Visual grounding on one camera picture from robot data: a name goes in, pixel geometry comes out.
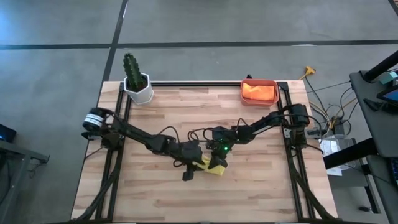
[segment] wooden table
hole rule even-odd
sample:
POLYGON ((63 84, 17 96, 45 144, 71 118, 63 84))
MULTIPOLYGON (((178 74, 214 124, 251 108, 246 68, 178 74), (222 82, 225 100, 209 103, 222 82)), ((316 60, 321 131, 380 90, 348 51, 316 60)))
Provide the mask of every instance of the wooden table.
MULTIPOLYGON (((309 108, 303 81, 288 83, 292 103, 309 108)), ((98 106, 114 110, 118 88, 119 82, 104 82, 98 106)), ((174 126, 181 141, 187 140, 187 132, 192 129, 230 127, 239 118, 251 123, 277 110, 276 105, 243 106, 236 87, 154 87, 154 91, 150 105, 131 106, 129 123, 154 134, 166 126, 174 126)), ((164 134, 175 135, 172 130, 164 134)), ((319 146, 315 140, 309 143, 319 146)), ((100 141, 91 142, 87 153, 99 147, 100 141)), ((337 217, 322 155, 306 148, 303 156, 311 190, 329 213, 337 217)), ((81 215, 98 193, 105 157, 106 150, 102 150, 85 161, 72 218, 81 215)), ((193 180, 183 182, 185 167, 174 168, 171 158, 155 156, 142 144, 127 139, 114 222, 297 220, 280 128, 258 135, 247 145, 235 145, 227 161, 229 166, 222 177, 196 172, 193 180)), ((302 192, 300 198, 308 217, 302 192)))

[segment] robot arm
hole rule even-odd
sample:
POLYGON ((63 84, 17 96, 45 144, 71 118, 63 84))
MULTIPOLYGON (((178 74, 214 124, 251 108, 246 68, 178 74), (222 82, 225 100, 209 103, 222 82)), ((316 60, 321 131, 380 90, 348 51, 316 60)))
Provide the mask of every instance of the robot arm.
POLYGON ((183 175, 184 181, 193 178, 195 171, 193 162, 204 164, 198 141, 177 142, 172 136, 149 134, 124 122, 111 110, 105 108, 92 108, 83 122, 83 127, 88 131, 82 134, 85 138, 89 139, 89 135, 101 136, 106 147, 117 147, 120 136, 125 136, 142 143, 153 154, 169 156, 187 165, 187 171, 183 175), (106 118, 109 116, 114 118, 112 124, 106 124, 106 118))
POLYGON ((273 111, 251 125, 232 126, 231 129, 218 126, 210 128, 212 130, 213 140, 208 141, 206 148, 212 150, 209 169, 218 165, 227 167, 226 155, 234 144, 247 144, 251 142, 258 134, 267 131, 276 126, 290 128, 294 132, 294 141, 297 144, 306 144, 304 129, 310 124, 305 105, 294 104, 285 106, 279 111, 273 111), (286 117, 291 116, 291 123, 286 117))

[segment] potted cactus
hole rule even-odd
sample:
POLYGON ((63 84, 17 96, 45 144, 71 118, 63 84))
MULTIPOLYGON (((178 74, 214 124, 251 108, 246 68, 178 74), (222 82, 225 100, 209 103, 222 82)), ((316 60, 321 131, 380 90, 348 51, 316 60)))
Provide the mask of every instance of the potted cactus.
POLYGON ((123 67, 127 75, 124 78, 124 91, 138 105, 149 103, 154 96, 149 76, 139 71, 137 60, 132 54, 124 55, 123 67))

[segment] white pot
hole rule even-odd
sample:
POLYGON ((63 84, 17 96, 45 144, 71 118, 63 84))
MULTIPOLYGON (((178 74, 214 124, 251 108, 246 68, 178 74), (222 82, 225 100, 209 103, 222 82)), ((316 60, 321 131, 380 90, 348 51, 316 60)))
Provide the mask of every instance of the white pot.
POLYGON ((147 86, 139 92, 133 92, 127 89, 127 77, 124 78, 124 91, 131 97, 131 99, 138 105, 143 105, 150 103, 154 97, 154 91, 152 90, 152 85, 150 84, 149 76, 147 74, 141 73, 147 79, 147 86))

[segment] gray floor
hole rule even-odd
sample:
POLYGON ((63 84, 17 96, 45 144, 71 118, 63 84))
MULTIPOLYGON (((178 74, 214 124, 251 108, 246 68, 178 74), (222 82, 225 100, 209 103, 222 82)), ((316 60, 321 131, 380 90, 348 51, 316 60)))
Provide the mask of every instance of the gray floor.
MULTIPOLYGON (((110 44, 121 4, 3 0, 0 45, 110 44)), ((130 0, 119 43, 396 39, 398 17, 387 0, 130 0)), ((239 80, 248 73, 298 79, 309 65, 317 70, 312 85, 322 88, 348 81, 349 73, 371 68, 397 47, 117 49, 109 79, 124 78, 121 59, 128 51, 153 80, 239 80)), ((87 145, 81 122, 98 100, 108 54, 109 49, 0 50, 0 123, 18 131, 18 145, 51 155, 27 178, 15 223, 69 219, 87 145)), ((338 103, 348 87, 318 94, 326 105, 338 103)), ((351 137, 369 137, 359 108, 351 123, 351 137)), ((385 215, 357 210, 368 203, 363 189, 333 189, 333 195, 341 218, 386 223, 385 215)))

